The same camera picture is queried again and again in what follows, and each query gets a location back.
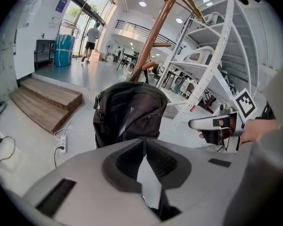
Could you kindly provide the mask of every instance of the black backpack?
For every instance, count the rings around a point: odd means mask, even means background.
[[[95,99],[93,126],[97,148],[137,137],[158,138],[165,94],[143,82],[125,81]]]

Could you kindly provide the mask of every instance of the white metal shelving unit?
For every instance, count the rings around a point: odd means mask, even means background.
[[[197,19],[189,18],[181,37],[177,43],[180,46],[182,40],[187,36],[198,47],[211,46],[215,52],[208,65],[176,61],[175,53],[168,57],[165,62],[165,70],[157,84],[161,84],[173,66],[198,81],[190,98],[181,106],[181,110],[172,121],[169,130],[162,133],[162,138],[175,127],[185,121],[184,117],[190,114],[201,100],[205,89],[209,90],[221,102],[228,102],[233,98],[229,86],[217,66],[222,62],[222,69],[226,69],[231,80],[234,81],[238,91],[247,88],[254,94],[258,88],[258,55],[254,37],[249,22],[237,0],[210,0],[213,3],[208,7],[206,4],[199,5],[203,16],[218,12],[223,16],[224,22],[211,26],[202,24]]]

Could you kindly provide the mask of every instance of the wooden stair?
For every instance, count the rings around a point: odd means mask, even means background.
[[[20,82],[20,88],[9,96],[31,120],[52,134],[83,102],[79,92],[34,78]]]

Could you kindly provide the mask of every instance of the floor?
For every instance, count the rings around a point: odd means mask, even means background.
[[[72,66],[64,68],[46,67],[40,69],[37,74],[51,82],[61,83],[62,86],[75,86],[78,91],[93,91],[89,94],[91,101],[98,93],[107,87],[127,79],[126,68],[116,72],[116,63],[84,63],[78,59],[74,60]],[[73,118],[69,128],[84,131],[67,130],[66,154],[58,153],[63,160],[67,160],[79,153],[96,149],[95,132],[92,119],[94,109],[92,103],[85,103],[81,111]],[[206,146],[206,142],[199,138],[199,133],[188,127],[187,123],[181,122],[176,131],[164,133],[172,123],[171,119],[162,118],[160,132],[162,139],[167,142],[175,143],[187,147]],[[32,122],[19,108],[11,101],[4,112],[0,115],[0,137],[12,136],[16,141],[16,150],[13,156],[0,163],[0,181],[9,190],[22,196],[38,179],[49,173],[54,166],[54,147],[58,141],[48,132],[44,131]],[[13,150],[12,140],[7,138],[0,144],[0,159],[11,154]],[[57,165],[63,161],[56,159]],[[144,173],[150,178],[150,172]]]
[[[83,88],[95,91],[103,91],[121,81],[129,80],[127,68],[119,67],[115,62],[97,62],[91,60],[91,63],[82,63],[81,59],[73,59],[71,66],[54,67],[49,65],[36,72],[38,75],[46,76],[58,81],[77,85]],[[145,81],[144,75],[140,77],[140,81]],[[157,80],[149,76],[149,83],[155,85]]]

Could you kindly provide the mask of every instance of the staircase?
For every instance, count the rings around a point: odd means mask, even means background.
[[[82,104],[82,94],[64,87],[29,78],[10,95],[31,120],[53,134]]]

